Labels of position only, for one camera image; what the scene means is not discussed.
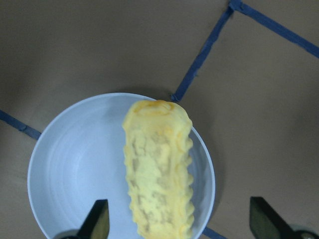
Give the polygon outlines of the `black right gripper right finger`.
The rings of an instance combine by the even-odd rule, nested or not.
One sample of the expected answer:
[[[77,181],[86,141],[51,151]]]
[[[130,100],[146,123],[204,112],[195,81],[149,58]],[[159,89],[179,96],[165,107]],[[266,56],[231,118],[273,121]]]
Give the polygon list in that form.
[[[256,239],[301,239],[262,197],[250,198],[249,226]]]

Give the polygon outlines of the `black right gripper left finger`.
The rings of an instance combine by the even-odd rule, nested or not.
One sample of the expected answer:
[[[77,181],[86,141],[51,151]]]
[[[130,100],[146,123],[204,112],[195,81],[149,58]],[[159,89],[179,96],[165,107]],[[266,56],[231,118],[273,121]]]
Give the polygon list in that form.
[[[108,200],[96,200],[77,233],[80,239],[107,239],[110,231]]]

